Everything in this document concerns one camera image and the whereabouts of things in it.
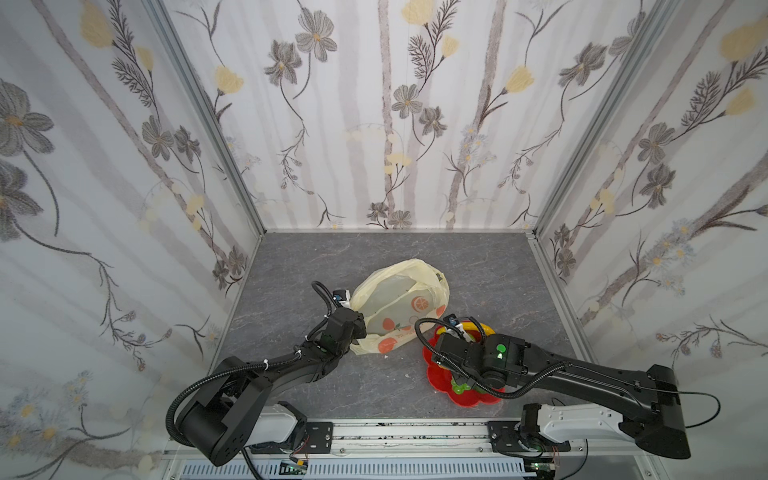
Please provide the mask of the pale yellow plastic bag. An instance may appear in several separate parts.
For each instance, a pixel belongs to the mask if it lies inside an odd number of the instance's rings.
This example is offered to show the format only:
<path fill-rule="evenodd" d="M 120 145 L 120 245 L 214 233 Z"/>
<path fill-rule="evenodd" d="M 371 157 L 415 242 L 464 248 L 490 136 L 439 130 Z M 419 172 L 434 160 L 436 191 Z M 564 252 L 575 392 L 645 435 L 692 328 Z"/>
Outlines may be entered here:
<path fill-rule="evenodd" d="M 391 353 L 416 338 L 417 320 L 442 317 L 449 298 L 443 272 L 420 259 L 373 272 L 351 295 L 350 308 L 366 324 L 366 336 L 351 351 L 359 356 Z"/>

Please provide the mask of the red flower-shaped plastic bowl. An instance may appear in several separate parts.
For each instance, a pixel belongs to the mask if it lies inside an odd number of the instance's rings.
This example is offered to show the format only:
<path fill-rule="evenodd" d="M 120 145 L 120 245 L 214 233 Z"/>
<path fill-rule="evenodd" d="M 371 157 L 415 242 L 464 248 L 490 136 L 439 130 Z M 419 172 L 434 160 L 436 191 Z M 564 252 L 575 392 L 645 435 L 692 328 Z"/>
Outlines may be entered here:
<path fill-rule="evenodd" d="M 435 347 L 439 336 L 445 332 L 445 327 L 437 328 L 435 333 L 432 335 L 432 338 L 429 339 L 428 343 L 432 347 Z M 485 391 L 477 391 L 474 389 L 471 392 L 466 392 L 463 395 L 455 395 L 451 391 L 450 385 L 450 381 L 453 379 L 452 373 L 433 361 L 432 353 L 430 353 L 429 349 L 426 347 L 423 347 L 422 354 L 425 362 L 428 365 L 427 380 L 435 390 L 448 395 L 454 404 L 464 408 L 472 408 L 479 404 L 497 404 L 501 401 L 501 399 L 489 395 Z"/>

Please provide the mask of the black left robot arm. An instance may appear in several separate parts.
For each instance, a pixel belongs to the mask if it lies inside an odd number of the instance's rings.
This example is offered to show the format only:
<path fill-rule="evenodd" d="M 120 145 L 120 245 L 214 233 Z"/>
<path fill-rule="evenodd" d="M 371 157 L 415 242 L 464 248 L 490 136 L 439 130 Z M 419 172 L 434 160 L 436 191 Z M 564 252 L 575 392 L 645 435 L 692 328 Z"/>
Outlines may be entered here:
<path fill-rule="evenodd" d="M 273 359 L 245 362 L 229 357 L 185 388 L 166 413 L 172 440 L 197 449 L 215 466 L 228 463 L 246 450 L 272 395 L 323 379 L 355 341 L 366 337 L 364 315 L 348 306 L 342 290 L 332 292 L 319 281 L 311 286 L 326 313 L 304 341 Z"/>

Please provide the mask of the green fake grape bunch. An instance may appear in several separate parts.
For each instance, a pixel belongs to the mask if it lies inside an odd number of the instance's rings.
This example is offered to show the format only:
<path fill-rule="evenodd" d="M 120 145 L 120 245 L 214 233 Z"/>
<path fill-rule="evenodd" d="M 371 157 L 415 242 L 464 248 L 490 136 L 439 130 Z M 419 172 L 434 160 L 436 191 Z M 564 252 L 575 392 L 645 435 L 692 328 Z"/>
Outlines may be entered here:
<path fill-rule="evenodd" d="M 455 379 L 451 379 L 450 385 L 451 385 L 451 391 L 455 395 L 463 395 L 466 392 L 471 392 L 473 390 L 472 386 L 468 385 L 467 383 L 459 384 L 456 382 Z"/>

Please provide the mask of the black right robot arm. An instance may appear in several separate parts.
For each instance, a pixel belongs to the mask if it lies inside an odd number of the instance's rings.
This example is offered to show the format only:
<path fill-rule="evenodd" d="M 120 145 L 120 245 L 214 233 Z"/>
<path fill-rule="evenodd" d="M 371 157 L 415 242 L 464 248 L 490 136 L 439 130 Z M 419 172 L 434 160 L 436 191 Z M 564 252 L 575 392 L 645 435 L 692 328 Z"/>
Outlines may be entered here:
<path fill-rule="evenodd" d="M 619 415 L 621 436 L 656 456 L 692 457 L 674 370 L 654 364 L 646 371 L 621 370 L 564 357 L 523 339 L 492 334 L 467 341 L 449 328 L 434 341 L 420 340 L 432 361 L 472 389 L 500 400 L 547 390 L 594 404 Z"/>

